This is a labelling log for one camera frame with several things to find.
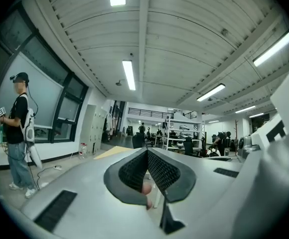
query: metal shelving unit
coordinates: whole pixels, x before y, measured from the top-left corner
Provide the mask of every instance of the metal shelving unit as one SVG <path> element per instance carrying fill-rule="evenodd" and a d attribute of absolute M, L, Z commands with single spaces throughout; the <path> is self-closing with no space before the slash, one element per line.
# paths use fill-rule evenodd
<path fill-rule="evenodd" d="M 198 128 L 199 125 L 201 126 L 201 131 L 199 130 L 185 130 L 185 129 L 174 129 L 171 128 L 171 124 L 183 124 L 183 125 L 196 125 Z M 179 120 L 179 119 L 171 119 L 167 118 L 164 121 L 165 128 L 163 129 L 163 137 L 162 137 L 162 148 L 165 148 L 166 150 L 169 149 L 177 149 L 177 150 L 184 150 L 184 148 L 178 148 L 178 147 L 169 147 L 169 141 L 184 141 L 185 139 L 174 139 L 170 138 L 170 131 L 177 131 L 177 132 L 190 132 L 190 133 L 202 133 L 203 136 L 205 135 L 205 124 L 203 122 L 196 122 L 196 121 L 185 121 L 185 120 Z M 164 143 L 164 138 L 165 138 L 165 133 L 166 132 L 166 137 L 167 141 L 166 144 Z M 192 141 L 201 141 L 201 139 L 192 139 Z M 193 150 L 198 150 L 201 149 L 200 147 L 193 147 Z"/>

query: window frame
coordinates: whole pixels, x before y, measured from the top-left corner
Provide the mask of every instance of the window frame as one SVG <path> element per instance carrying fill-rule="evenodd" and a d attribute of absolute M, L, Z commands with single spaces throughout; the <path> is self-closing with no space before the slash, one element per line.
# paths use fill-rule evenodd
<path fill-rule="evenodd" d="M 20 16 L 22 17 L 22 19 L 24 20 L 25 24 L 27 25 L 27 27 L 30 29 L 31 31 L 31 35 L 28 36 L 26 38 L 26 40 L 17 48 L 15 49 L 14 47 L 12 47 L 11 44 L 9 44 L 9 42 L 7 42 L 5 40 L 5 38 L 0 34 L 0 46 L 10 55 L 7 63 L 4 65 L 1 74 L 0 74 L 0 87 L 1 84 L 3 82 L 3 79 L 6 75 L 6 73 L 8 72 L 10 65 L 12 64 L 12 62 L 14 61 L 14 59 L 17 57 L 17 55 L 22 52 L 25 56 L 26 54 L 23 52 L 25 46 L 29 43 L 29 41 L 33 38 L 37 38 L 40 43 L 42 44 L 42 46 L 47 50 L 47 52 L 50 53 L 50 55 L 56 60 L 56 62 L 67 72 L 67 76 L 62 84 L 63 86 L 63 90 L 62 93 L 60 95 L 60 98 L 58 100 L 58 103 L 56 105 L 56 111 L 54 114 L 54 118 L 53 118 L 53 122 L 52 122 L 52 128 L 48 130 L 48 137 L 47 140 L 43 140 L 43 139 L 37 139 L 35 140 L 35 143 L 55 143 L 55 142 L 70 142 L 70 141 L 75 141 L 75 135 L 76 135 L 76 129 L 77 129 L 77 123 L 78 123 L 78 119 L 79 119 L 79 115 L 81 112 L 81 108 L 82 108 L 82 104 L 83 101 L 86 97 L 87 94 L 87 90 L 88 90 L 88 86 L 86 84 L 83 83 L 83 81 L 81 81 L 75 74 L 74 72 L 72 72 L 67 66 L 66 64 L 57 56 L 57 54 L 52 50 L 52 48 L 48 45 L 48 43 L 46 42 L 46 40 L 41 36 L 41 34 L 39 33 L 39 30 L 35 27 L 35 25 L 32 23 L 32 21 L 30 20 L 29 16 L 27 15 L 24 7 L 22 6 L 21 2 L 16 3 L 13 7 L 10 8 L 10 10 L 7 11 L 7 13 L 5 14 L 5 16 L 2 18 L 2 20 L 0 21 L 0 23 L 4 22 L 12 13 L 14 13 L 15 11 L 18 11 L 18 13 L 20 14 Z M 33 61 L 30 57 L 27 57 L 34 65 L 37 66 L 38 69 L 42 70 L 40 68 L 40 65 L 37 64 L 36 61 Z M 83 86 L 82 92 L 80 94 L 80 97 L 76 97 L 75 95 L 67 92 L 67 88 L 68 85 L 71 81 L 71 79 L 75 79 L 79 84 L 81 84 Z M 68 98 L 76 103 L 78 103 L 78 109 L 77 109 L 77 113 L 76 113 L 76 117 L 75 117 L 75 121 L 70 121 L 70 120 L 63 120 L 63 119 L 59 119 L 58 115 L 59 115 L 59 111 L 62 105 L 62 102 L 64 100 L 64 98 Z M 63 140 L 57 140 L 54 137 L 55 134 L 55 128 L 56 128 L 56 124 L 60 122 L 60 123 L 66 123 L 66 124 L 71 124 L 71 132 L 70 132 L 70 138 L 69 139 L 63 139 Z"/>

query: white sneakers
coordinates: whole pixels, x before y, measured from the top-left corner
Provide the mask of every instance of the white sneakers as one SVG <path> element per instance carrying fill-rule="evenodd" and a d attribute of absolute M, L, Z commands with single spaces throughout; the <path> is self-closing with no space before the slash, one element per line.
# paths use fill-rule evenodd
<path fill-rule="evenodd" d="M 11 184 L 9 184 L 9 188 L 11 190 L 23 190 L 24 188 L 22 187 L 18 187 L 17 185 L 14 184 L 14 182 L 12 182 Z"/>
<path fill-rule="evenodd" d="M 23 187 L 18 187 L 17 185 L 14 184 L 14 182 L 12 182 L 11 184 L 9 184 L 9 188 L 11 190 L 23 190 Z M 30 197 L 32 197 L 35 193 L 36 193 L 37 189 L 28 189 L 25 193 L 25 197 L 28 199 Z"/>
<path fill-rule="evenodd" d="M 28 189 L 25 193 L 25 197 L 28 199 L 30 197 L 32 197 L 32 195 L 34 195 L 36 193 L 37 189 Z"/>

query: power strip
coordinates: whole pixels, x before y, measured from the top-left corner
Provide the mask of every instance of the power strip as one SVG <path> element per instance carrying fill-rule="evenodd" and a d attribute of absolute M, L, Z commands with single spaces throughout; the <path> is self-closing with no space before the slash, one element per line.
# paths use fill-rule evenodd
<path fill-rule="evenodd" d="M 55 165 L 53 168 L 56 169 L 56 170 L 58 170 L 58 171 L 61 171 L 61 170 L 62 170 L 61 165 Z"/>

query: black cap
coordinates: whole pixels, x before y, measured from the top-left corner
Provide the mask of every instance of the black cap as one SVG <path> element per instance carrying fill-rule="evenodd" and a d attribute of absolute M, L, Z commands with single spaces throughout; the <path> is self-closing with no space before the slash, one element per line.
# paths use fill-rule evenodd
<path fill-rule="evenodd" d="M 28 75 L 24 72 L 19 73 L 16 75 L 15 79 L 13 80 L 13 83 L 15 82 L 29 82 Z"/>

